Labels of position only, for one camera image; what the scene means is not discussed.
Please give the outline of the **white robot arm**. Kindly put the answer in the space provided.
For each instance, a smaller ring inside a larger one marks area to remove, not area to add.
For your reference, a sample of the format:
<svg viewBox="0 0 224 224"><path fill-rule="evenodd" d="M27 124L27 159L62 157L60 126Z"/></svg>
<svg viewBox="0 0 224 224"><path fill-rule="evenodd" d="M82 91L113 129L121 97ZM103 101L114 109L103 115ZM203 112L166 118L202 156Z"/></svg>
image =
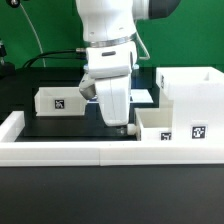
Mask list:
<svg viewBox="0 0 224 224"><path fill-rule="evenodd" d="M181 0L75 0L87 66L80 92L98 100L108 126L129 122L131 73L140 41L135 22L171 15Z"/></svg>

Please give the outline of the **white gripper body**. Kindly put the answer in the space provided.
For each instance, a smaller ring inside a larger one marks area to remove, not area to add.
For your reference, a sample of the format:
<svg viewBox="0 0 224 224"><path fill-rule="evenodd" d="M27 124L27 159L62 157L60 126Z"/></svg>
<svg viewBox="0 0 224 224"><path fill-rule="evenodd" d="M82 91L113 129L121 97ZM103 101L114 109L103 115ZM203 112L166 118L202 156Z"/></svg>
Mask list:
<svg viewBox="0 0 224 224"><path fill-rule="evenodd" d="M131 76L95 81L102 118L107 126L122 126L129 122Z"/></svg>

